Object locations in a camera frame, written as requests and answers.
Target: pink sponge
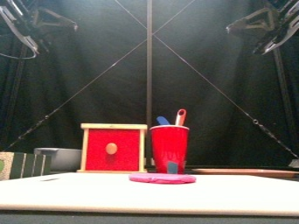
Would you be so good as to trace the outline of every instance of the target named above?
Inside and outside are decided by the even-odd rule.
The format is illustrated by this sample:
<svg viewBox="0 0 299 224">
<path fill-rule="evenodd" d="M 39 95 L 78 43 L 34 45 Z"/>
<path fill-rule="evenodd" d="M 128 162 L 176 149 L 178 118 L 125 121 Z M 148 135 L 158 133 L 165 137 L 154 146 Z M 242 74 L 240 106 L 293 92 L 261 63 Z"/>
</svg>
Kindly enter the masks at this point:
<svg viewBox="0 0 299 224">
<path fill-rule="evenodd" d="M 134 182 L 153 183 L 153 184 L 188 184 L 196 181 L 196 178 L 184 174 L 168 173 L 130 173 L 128 179 Z"/>
</svg>

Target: green box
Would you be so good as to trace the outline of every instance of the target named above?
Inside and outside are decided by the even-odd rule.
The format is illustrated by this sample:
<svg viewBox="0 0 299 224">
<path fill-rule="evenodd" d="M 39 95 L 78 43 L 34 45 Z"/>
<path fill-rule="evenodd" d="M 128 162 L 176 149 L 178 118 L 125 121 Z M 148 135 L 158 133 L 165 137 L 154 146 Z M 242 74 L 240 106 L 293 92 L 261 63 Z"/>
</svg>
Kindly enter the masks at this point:
<svg viewBox="0 0 299 224">
<path fill-rule="evenodd" d="M 50 173 L 51 158 L 18 152 L 0 152 L 0 180 L 21 179 Z"/>
</svg>

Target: red cup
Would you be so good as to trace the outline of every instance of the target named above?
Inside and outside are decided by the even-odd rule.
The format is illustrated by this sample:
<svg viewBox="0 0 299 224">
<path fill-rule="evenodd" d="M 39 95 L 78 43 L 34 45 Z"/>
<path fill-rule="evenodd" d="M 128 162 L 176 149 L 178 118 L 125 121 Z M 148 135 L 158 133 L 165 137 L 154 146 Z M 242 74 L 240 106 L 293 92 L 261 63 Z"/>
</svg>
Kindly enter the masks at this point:
<svg viewBox="0 0 299 224">
<path fill-rule="evenodd" d="M 178 125 L 160 125 L 149 130 L 156 172 L 172 173 L 169 167 L 174 167 L 182 174 L 189 129 Z"/>
</svg>

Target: table surface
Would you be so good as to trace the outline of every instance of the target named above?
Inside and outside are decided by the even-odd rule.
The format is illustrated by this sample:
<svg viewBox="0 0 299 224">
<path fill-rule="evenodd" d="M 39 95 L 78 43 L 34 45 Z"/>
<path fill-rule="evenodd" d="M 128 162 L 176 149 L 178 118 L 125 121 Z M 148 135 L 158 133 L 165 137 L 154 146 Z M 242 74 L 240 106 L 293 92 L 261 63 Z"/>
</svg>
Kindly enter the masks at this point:
<svg viewBox="0 0 299 224">
<path fill-rule="evenodd" d="M 128 174 L 62 173 L 0 182 L 0 210 L 299 217 L 299 182 L 196 175 L 196 183 L 132 182 Z"/>
</svg>

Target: red box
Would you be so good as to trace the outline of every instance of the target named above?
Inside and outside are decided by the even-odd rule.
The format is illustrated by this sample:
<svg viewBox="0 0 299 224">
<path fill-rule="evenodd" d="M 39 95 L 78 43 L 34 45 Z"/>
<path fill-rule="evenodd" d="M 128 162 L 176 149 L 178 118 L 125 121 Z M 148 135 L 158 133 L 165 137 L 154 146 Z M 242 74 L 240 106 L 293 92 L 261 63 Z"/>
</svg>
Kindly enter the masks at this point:
<svg viewBox="0 0 299 224">
<path fill-rule="evenodd" d="M 145 124 L 82 123 L 78 172 L 144 172 Z"/>
</svg>

